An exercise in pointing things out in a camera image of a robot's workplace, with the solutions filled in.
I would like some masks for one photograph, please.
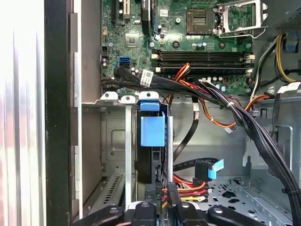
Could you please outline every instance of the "zip tie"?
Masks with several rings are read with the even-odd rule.
[[[234,103],[232,101],[230,101],[228,104],[227,104],[227,107],[230,107],[231,105],[234,105]]]

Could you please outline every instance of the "chip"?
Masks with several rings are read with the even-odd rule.
[[[136,48],[139,46],[139,34],[126,33],[126,47]]]
[[[212,11],[204,8],[190,8],[187,10],[187,34],[212,34]]]
[[[134,37],[130,37],[128,40],[129,43],[135,43],[135,38]]]

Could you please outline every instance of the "blue plastic tab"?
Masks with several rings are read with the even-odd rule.
[[[140,111],[158,112],[160,111],[160,103],[158,100],[143,100],[140,103]]]
[[[141,146],[165,146],[165,116],[141,117]]]
[[[224,168],[224,159],[219,160],[212,166],[212,170],[208,169],[208,177],[210,179],[216,179],[216,172]]]

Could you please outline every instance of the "metal bracket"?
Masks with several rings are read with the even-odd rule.
[[[235,30],[230,30],[230,24],[229,24],[229,10],[231,7],[242,7],[245,5],[254,4],[255,5],[255,25],[249,26],[249,27],[239,27]],[[219,18],[219,25],[216,27],[219,38],[234,38],[234,37],[245,37],[245,36],[251,36],[253,39],[257,39],[259,36],[261,36],[265,31],[267,26],[261,26],[263,21],[268,17],[267,13],[263,13],[263,10],[266,10],[268,6],[261,2],[261,0],[240,0],[236,2],[226,3],[222,5],[217,5],[213,12],[218,16]],[[263,31],[257,35],[253,36],[252,34],[240,34],[240,35],[231,35],[227,36],[226,34],[230,33],[236,33],[236,32],[245,32],[245,31],[252,31],[252,30],[258,30],[263,29]]]

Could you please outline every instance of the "barcode sticker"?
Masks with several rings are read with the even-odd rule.
[[[287,90],[287,86],[282,86],[280,87],[277,93],[284,93],[286,90]]]
[[[144,69],[142,71],[140,85],[149,87],[151,85],[151,80],[152,80],[153,75],[154,75],[154,72],[151,72],[151,71],[148,71],[148,70]]]
[[[168,9],[160,9],[161,17],[168,17]]]
[[[301,82],[297,81],[297,82],[293,82],[293,83],[288,84],[287,88],[286,88],[286,91],[297,90],[298,87],[300,86],[300,83]]]

